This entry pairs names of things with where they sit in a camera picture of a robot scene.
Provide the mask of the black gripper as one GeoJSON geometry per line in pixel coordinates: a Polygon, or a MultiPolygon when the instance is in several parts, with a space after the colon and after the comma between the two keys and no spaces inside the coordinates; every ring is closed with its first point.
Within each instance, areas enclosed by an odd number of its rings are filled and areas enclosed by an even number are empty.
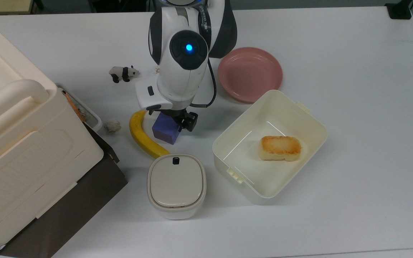
{"type": "Polygon", "coordinates": [[[198,114],[194,112],[187,113],[186,109],[182,110],[162,110],[162,114],[169,116],[174,120],[179,120],[179,132],[183,129],[192,132],[197,124],[198,114]]]}

